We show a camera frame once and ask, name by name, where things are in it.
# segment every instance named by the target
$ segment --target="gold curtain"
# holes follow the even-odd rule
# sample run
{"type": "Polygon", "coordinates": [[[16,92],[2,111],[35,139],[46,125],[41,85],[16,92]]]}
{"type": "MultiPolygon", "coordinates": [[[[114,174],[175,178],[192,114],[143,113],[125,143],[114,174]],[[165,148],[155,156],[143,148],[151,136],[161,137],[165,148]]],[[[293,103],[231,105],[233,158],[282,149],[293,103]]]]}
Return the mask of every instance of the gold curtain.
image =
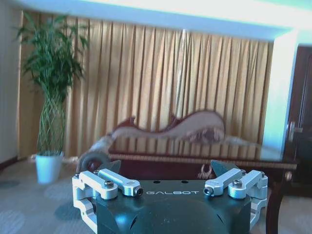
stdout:
{"type": "MultiPolygon", "coordinates": [[[[223,116],[226,134],[262,143],[273,44],[267,41],[188,33],[177,116],[212,109],[223,116]]],[[[181,143],[179,152],[255,157],[255,147],[181,143]]]]}
{"type": "MultiPolygon", "coordinates": [[[[36,17],[43,19],[47,15],[36,17]]],[[[204,108],[224,116],[228,134],[261,142],[272,55],[270,43],[187,33],[181,51],[181,30],[93,19],[68,20],[89,26],[83,33],[90,47],[79,57],[86,71],[85,79],[75,81],[66,101],[66,156],[79,156],[127,117],[136,116],[140,127],[158,130],[168,124],[175,111],[181,117],[204,108]],[[176,105],[181,52],[184,58],[176,105]]],[[[22,47],[22,58],[30,49],[22,47]]],[[[27,77],[22,77],[21,157],[36,152],[41,107],[40,92],[27,77]]],[[[130,144],[122,140],[120,146],[149,152],[164,152],[169,147],[163,140],[144,139],[130,144]]],[[[187,153],[202,150],[186,144],[180,148],[187,153]]]]}

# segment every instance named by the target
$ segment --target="floor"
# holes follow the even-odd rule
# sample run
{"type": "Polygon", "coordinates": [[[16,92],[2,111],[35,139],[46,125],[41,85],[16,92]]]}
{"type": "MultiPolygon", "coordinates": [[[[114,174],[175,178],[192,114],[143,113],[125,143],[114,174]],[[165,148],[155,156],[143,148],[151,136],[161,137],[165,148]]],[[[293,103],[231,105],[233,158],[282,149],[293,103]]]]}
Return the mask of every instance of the floor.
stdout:
{"type": "MultiPolygon", "coordinates": [[[[0,234],[91,234],[72,204],[74,166],[63,166],[51,185],[36,183],[34,163],[16,163],[0,172],[0,234]]],[[[280,209],[279,233],[312,233],[312,199],[287,196],[280,209]]],[[[265,210],[251,231],[265,234],[265,210]]]]}

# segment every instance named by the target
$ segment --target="door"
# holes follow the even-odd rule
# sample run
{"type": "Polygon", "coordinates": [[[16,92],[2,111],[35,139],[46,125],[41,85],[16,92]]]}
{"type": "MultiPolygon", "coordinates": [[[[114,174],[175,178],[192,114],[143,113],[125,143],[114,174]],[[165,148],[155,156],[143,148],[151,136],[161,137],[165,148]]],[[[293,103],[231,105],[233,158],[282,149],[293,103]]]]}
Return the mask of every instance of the door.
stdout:
{"type": "Polygon", "coordinates": [[[284,155],[304,162],[299,166],[302,173],[311,172],[312,47],[299,46],[297,50],[284,155]]]}

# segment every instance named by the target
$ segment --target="bolt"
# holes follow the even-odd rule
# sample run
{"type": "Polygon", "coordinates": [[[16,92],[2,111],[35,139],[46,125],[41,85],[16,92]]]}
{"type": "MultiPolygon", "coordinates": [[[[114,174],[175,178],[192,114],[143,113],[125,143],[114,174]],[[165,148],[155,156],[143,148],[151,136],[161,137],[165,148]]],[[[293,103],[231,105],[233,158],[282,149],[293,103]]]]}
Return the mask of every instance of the bolt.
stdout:
{"type": "Polygon", "coordinates": [[[207,196],[211,196],[212,194],[214,194],[214,190],[211,187],[206,187],[204,188],[204,194],[206,194],[207,196]]]}
{"type": "Polygon", "coordinates": [[[235,187],[235,188],[241,188],[242,186],[243,186],[243,183],[242,183],[241,180],[236,179],[236,180],[233,181],[233,187],[235,187]]]}
{"type": "Polygon", "coordinates": [[[135,189],[135,196],[141,196],[143,194],[143,189],[138,187],[135,189]]]}
{"type": "Polygon", "coordinates": [[[114,186],[114,182],[111,180],[107,180],[104,182],[104,188],[105,189],[111,189],[114,186]]]}
{"type": "Polygon", "coordinates": [[[286,181],[291,181],[292,177],[293,177],[292,172],[286,172],[286,173],[285,173],[285,179],[286,179],[286,181]]]}

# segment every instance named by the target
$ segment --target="baseboard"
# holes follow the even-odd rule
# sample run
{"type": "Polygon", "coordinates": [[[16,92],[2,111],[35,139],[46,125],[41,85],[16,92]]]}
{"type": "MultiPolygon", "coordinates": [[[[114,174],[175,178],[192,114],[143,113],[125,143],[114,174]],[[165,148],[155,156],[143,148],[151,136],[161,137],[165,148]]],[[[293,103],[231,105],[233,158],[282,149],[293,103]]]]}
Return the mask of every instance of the baseboard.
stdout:
{"type": "Polygon", "coordinates": [[[4,168],[11,166],[12,164],[16,163],[18,161],[18,157],[15,156],[9,160],[6,160],[2,163],[0,163],[0,171],[3,170],[4,168]]]}

